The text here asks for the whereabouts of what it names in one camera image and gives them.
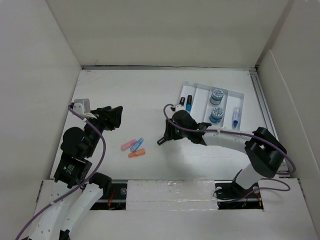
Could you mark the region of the blue cap black highlighter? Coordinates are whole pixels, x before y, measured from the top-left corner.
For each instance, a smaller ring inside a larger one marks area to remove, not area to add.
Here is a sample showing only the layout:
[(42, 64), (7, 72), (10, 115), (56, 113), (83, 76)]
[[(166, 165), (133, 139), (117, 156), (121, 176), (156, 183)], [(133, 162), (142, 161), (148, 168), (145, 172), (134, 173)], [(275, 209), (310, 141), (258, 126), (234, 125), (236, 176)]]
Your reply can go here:
[(187, 112), (190, 112), (192, 109), (192, 100), (193, 100), (193, 96), (189, 94), (187, 96), (186, 106), (185, 106), (185, 109)]

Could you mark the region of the pink cap black highlighter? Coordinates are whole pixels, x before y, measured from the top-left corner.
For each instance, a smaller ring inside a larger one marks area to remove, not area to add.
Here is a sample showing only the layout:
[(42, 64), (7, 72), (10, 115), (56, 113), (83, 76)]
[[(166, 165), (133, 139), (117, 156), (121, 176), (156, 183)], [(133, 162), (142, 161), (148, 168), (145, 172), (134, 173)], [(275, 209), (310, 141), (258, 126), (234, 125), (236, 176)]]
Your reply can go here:
[(186, 100), (185, 97), (181, 97), (181, 98), (180, 98), (180, 101), (179, 101), (179, 104), (182, 105), (182, 106), (184, 106), (185, 100)]

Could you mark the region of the green cap black highlighter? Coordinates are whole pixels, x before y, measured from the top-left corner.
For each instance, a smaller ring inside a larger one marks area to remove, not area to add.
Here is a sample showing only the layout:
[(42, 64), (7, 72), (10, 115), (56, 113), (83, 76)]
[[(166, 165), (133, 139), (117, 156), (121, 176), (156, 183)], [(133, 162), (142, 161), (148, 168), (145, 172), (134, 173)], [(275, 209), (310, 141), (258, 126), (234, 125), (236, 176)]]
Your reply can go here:
[(163, 136), (162, 138), (160, 138), (158, 141), (157, 141), (157, 144), (160, 146), (162, 145), (163, 143), (165, 143), (167, 141), (167, 139)]

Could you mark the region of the blue slime jar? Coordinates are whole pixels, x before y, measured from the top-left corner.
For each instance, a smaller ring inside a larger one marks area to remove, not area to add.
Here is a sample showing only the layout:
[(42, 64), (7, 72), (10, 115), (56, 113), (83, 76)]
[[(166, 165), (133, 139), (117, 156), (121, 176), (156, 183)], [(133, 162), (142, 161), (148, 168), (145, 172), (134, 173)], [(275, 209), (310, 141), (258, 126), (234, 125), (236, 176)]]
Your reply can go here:
[(213, 107), (211, 110), (211, 114), (209, 116), (209, 120), (213, 124), (218, 124), (221, 122), (222, 118), (224, 117), (225, 111), (222, 107), (216, 106)]
[(212, 93), (211, 93), (211, 97), (210, 97), (210, 102), (213, 105), (219, 105), (224, 97), (224, 91), (220, 88), (215, 88), (213, 89)]

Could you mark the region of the orange translucent eraser case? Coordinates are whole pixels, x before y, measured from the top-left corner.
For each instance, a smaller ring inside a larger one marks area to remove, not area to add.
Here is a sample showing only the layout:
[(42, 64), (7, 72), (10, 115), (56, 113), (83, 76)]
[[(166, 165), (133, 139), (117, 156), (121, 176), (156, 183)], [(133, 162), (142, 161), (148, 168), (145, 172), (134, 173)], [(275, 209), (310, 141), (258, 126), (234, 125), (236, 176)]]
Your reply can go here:
[(140, 157), (146, 154), (146, 150), (144, 148), (139, 149), (137, 151), (133, 151), (131, 153), (128, 154), (129, 158), (136, 158), (136, 157)]

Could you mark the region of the clear glue stick blue cap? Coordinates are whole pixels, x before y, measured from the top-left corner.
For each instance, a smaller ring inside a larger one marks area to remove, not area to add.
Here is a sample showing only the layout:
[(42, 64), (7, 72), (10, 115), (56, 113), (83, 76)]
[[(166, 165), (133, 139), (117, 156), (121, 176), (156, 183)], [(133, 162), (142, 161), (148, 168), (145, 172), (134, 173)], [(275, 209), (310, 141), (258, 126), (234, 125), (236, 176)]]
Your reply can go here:
[(232, 128), (236, 129), (241, 117), (241, 109), (239, 107), (236, 107), (233, 110), (233, 115), (232, 115)]

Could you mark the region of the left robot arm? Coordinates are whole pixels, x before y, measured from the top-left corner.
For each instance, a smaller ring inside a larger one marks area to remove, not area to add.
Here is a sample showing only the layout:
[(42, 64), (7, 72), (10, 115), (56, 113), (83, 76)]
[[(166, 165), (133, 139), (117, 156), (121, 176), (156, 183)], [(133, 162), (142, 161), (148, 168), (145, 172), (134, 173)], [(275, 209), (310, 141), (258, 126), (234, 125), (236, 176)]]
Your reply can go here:
[(123, 107), (106, 106), (84, 111), (81, 103), (72, 103), (68, 110), (85, 122), (84, 128), (71, 127), (62, 137), (62, 154), (53, 176), (50, 203), (39, 211), (41, 217), (30, 240), (70, 240), (92, 206), (107, 198), (112, 191), (112, 179), (99, 173), (88, 160), (99, 142), (104, 155), (107, 150), (104, 131), (120, 127)]

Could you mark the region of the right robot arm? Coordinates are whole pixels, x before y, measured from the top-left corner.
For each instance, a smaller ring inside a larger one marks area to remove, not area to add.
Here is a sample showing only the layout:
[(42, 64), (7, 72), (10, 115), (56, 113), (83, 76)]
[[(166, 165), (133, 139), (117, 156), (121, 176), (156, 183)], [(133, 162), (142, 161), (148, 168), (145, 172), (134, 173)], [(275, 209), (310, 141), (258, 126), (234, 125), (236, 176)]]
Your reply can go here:
[(183, 138), (193, 144), (222, 147), (248, 157), (248, 166), (226, 186), (214, 191), (213, 195), (223, 201), (235, 202), (251, 195), (260, 180), (273, 180), (283, 160), (288, 158), (287, 150), (264, 127), (253, 133), (212, 128), (210, 123), (196, 122), (186, 110), (176, 110), (165, 120), (162, 139), (166, 142)]

